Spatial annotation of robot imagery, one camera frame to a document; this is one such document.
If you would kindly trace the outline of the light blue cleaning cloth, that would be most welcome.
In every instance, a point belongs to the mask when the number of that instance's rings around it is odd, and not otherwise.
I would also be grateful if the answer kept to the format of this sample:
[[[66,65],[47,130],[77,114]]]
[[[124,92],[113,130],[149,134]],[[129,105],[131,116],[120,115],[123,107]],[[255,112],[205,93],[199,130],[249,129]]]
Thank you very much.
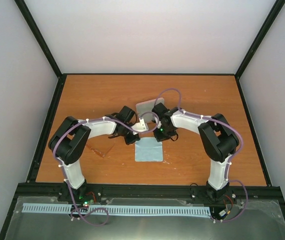
[[[136,162],[162,162],[163,143],[154,137],[142,137],[134,145],[134,160]]]

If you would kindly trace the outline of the white pink glasses case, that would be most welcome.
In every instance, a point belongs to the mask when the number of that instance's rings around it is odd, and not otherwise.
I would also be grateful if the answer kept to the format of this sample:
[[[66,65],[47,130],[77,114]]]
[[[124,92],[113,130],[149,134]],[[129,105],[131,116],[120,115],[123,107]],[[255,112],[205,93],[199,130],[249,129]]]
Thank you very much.
[[[156,99],[152,99],[152,100],[147,100],[147,101],[144,101],[144,102],[137,103],[135,105],[137,115],[139,117],[141,117],[142,114],[144,114],[146,112],[151,112],[153,107],[154,107],[154,105],[158,104],[158,103],[164,104],[165,103],[164,98],[160,97],[157,100]],[[155,117],[153,116],[152,113],[146,113],[143,116],[143,119],[144,119],[145,123],[151,123],[152,120],[155,119]]]

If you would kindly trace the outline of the orange transparent sunglasses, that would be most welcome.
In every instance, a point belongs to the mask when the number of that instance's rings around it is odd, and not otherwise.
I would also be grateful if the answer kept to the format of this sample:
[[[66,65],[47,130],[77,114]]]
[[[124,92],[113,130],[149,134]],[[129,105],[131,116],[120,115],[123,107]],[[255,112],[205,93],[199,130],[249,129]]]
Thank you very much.
[[[92,151],[94,154],[96,154],[97,156],[103,159],[108,156],[109,152],[113,149],[114,146],[115,144],[109,146],[108,148],[99,149],[97,147],[92,146],[89,143],[86,143],[86,147],[90,149],[90,151]]]

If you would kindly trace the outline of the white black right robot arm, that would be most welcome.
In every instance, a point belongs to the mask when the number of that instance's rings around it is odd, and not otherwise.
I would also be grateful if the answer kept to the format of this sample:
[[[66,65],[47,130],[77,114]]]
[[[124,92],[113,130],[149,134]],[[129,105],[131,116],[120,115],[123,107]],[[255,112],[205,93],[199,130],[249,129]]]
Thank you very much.
[[[178,107],[169,109],[163,103],[156,104],[152,112],[159,118],[159,124],[153,131],[158,142],[177,137],[178,129],[185,129],[200,136],[205,153],[210,159],[206,195],[212,202],[219,201],[230,185],[229,168],[240,144],[240,136],[235,129],[230,127],[220,113],[203,116]]]

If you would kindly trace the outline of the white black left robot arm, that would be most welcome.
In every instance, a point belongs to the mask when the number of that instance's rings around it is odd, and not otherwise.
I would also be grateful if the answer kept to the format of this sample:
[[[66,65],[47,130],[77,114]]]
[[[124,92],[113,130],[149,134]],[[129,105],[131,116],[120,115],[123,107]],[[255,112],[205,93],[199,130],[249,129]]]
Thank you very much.
[[[137,113],[124,106],[114,112],[96,119],[78,120],[68,116],[49,140],[48,147],[58,167],[62,169],[65,183],[70,186],[69,196],[82,201],[87,195],[87,181],[82,173],[80,157],[89,139],[108,135],[110,139],[123,137],[130,145],[140,139],[131,130],[138,122]]]

